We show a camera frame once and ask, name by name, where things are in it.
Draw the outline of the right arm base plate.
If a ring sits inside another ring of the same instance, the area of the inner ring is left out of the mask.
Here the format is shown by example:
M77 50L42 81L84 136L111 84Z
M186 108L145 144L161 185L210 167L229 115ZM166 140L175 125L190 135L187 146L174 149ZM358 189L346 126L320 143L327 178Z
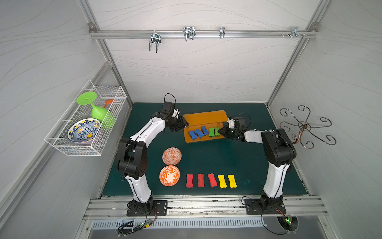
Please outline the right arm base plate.
M264 197L260 199L246 198L242 203L244 204L247 215L278 215L287 213L282 197L275 199L266 199Z

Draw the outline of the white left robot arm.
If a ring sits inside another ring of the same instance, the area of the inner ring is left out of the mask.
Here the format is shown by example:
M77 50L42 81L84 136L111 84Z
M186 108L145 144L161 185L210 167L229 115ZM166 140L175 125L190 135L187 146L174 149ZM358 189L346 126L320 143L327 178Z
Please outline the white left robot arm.
M155 137L169 128L176 132L189 126L180 115L176 103L165 101L163 108L155 112L149 122L130 138L123 138L118 143L116 169L128 182L133 193L131 204L149 212L154 207L153 194L148 186L148 147Z

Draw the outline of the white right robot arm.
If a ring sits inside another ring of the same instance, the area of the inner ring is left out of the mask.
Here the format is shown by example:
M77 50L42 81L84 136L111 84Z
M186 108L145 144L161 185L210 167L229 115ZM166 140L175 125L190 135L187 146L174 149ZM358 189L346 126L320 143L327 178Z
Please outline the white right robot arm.
M270 210L283 202L283 185L287 171L296 158L296 150L284 129L247 130L224 126L218 133L229 139L261 143L268 161L268 173L260 198L262 210Z

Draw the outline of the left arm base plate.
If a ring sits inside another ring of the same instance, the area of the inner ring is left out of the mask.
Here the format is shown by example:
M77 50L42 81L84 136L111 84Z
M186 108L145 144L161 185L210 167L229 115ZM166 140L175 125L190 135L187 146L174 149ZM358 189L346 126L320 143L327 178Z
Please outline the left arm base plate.
M166 216L167 215L167 200L150 199L146 203L131 200L127 204L127 217L151 217L151 216Z

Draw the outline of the red eraser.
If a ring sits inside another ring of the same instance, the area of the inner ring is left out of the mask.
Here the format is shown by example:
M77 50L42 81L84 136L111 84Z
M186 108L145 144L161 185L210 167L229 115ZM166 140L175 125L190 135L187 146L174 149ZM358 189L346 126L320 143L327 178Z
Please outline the red eraser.
M193 180L194 180L194 175L193 174L187 174L187 182L186 182L187 188L193 188L193 186L194 186Z
M198 174L198 187L203 188L205 186L204 175Z
M214 173L208 174L208 178L209 178L211 187L216 187L218 185Z

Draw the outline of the blue eraser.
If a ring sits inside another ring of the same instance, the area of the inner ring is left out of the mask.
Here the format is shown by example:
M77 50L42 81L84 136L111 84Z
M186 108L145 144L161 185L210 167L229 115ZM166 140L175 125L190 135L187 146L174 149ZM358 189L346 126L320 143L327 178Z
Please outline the blue eraser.
M198 136L198 138L204 137L204 134L198 128L194 130L194 133Z
M188 131L189 136L191 137L191 140L194 141L198 138L198 136L195 134L193 130Z
M209 131L207 130L206 126L201 126L201 131L204 136L209 135Z

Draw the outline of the yellow eraser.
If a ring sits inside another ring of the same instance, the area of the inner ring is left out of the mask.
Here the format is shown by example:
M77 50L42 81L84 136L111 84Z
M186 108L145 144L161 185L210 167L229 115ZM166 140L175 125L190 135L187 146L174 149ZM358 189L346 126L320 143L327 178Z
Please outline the yellow eraser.
M228 175L228 180L229 180L230 188L236 188L237 187L234 175Z
M225 176L224 175L218 175L217 177L219 179L220 188L226 188L227 184L226 184L226 181L225 181Z

